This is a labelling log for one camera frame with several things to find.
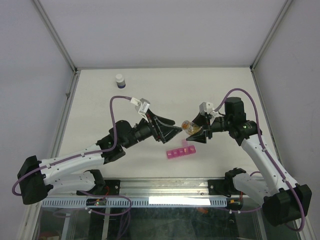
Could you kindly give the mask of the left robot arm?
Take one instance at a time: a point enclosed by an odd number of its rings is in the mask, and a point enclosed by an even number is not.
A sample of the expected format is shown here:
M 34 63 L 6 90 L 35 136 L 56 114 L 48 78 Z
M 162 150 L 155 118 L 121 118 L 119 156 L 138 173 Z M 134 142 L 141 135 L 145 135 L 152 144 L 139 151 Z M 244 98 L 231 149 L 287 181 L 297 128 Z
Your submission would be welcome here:
M 174 120 L 155 115 L 151 110 L 134 126 L 119 120 L 107 136 L 78 153 L 42 160 L 35 155 L 26 158 L 17 174 L 18 195 L 24 205 L 38 203 L 52 194 L 98 195 L 105 188 L 98 166 L 117 161 L 125 156 L 125 149 L 147 138 L 165 144 L 181 131 Z

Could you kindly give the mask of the clear bottle yellow capsules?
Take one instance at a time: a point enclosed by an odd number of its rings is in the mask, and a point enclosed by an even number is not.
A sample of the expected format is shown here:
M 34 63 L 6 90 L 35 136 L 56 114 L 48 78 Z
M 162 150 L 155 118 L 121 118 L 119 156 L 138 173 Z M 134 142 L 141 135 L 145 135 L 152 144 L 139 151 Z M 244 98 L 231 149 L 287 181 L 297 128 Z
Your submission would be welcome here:
M 195 124 L 194 122 L 185 120 L 182 124 L 181 124 L 181 128 L 189 135 L 192 136 L 196 133 L 198 133 L 202 128 L 200 126 L 198 126 L 197 124 Z

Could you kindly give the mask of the pink weekly pill organizer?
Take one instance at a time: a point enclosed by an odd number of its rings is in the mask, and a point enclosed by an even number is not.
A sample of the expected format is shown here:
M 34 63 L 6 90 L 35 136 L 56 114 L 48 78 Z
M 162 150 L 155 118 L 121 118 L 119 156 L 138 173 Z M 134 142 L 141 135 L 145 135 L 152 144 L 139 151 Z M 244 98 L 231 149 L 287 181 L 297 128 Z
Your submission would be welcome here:
M 166 157 L 168 160 L 193 155 L 197 152 L 194 145 L 190 145 L 186 140 L 182 141 L 182 144 L 178 148 L 170 149 L 166 151 Z

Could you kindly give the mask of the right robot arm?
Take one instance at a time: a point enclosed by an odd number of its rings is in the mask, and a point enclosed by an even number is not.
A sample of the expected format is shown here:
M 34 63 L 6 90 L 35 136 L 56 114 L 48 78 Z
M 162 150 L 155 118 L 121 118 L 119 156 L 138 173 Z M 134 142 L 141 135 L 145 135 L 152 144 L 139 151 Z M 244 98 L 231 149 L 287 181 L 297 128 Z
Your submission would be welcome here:
M 199 106 L 193 120 L 199 131 L 187 138 L 205 144 L 214 133 L 227 132 L 252 159 L 264 182 L 253 179 L 244 169 L 234 168 L 224 175 L 216 191 L 226 197 L 242 192 L 254 200 L 268 220 L 276 227 L 297 219 L 305 220 L 312 197 L 308 185 L 300 185 L 269 151 L 257 121 L 247 119 L 244 103 L 239 97 L 228 97 L 224 114 L 210 102 Z

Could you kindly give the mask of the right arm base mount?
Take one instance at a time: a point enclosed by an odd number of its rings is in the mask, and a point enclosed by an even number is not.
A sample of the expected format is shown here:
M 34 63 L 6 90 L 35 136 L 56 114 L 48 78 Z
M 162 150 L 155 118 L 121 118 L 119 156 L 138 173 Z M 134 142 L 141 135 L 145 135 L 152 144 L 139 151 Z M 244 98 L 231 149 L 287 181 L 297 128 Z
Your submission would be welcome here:
M 233 168 L 225 173 L 222 179 L 209 179 L 208 194 L 210 196 L 222 195 L 231 198 L 238 195 L 239 198 L 232 203 L 227 202 L 227 206 L 223 208 L 231 213 L 252 213 L 258 211 L 265 200 L 270 197 L 270 191 L 266 184 L 261 180 L 252 177 L 242 168 Z M 249 196 L 258 204 L 255 209 L 244 210 L 244 195 Z

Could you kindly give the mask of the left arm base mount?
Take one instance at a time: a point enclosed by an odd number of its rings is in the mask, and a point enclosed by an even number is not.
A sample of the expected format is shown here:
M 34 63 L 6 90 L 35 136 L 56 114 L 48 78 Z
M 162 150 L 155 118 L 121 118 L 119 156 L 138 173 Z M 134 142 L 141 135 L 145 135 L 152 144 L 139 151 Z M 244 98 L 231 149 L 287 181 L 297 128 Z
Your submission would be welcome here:
M 120 183 L 119 179 L 104 179 L 100 170 L 91 169 L 84 172 L 85 177 L 81 177 L 93 186 L 88 190 L 81 189 L 76 191 L 77 196 L 84 196 L 82 191 L 87 192 L 91 195 L 104 195 L 104 196 L 118 196 L 120 193 Z

